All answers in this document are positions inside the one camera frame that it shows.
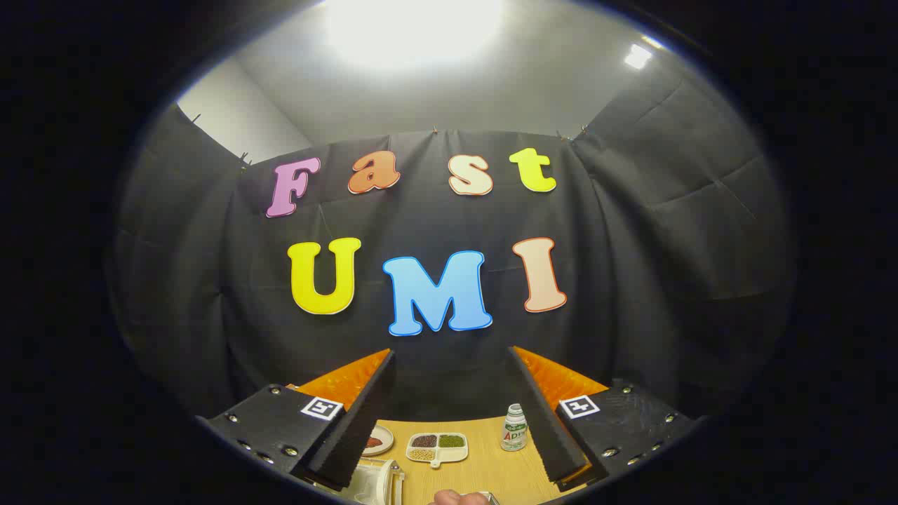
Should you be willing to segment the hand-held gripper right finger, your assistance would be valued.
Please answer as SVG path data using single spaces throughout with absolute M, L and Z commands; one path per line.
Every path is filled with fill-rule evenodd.
M 700 425 L 648 388 L 606 386 L 521 347 L 508 348 L 508 380 L 549 482 L 565 492 L 622 478 Z

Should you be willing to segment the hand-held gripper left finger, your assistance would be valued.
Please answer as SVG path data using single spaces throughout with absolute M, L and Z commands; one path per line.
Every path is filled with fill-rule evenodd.
M 266 384 L 196 421 L 238 456 L 287 479 L 340 491 L 382 416 L 396 354 L 382 349 L 303 384 Z

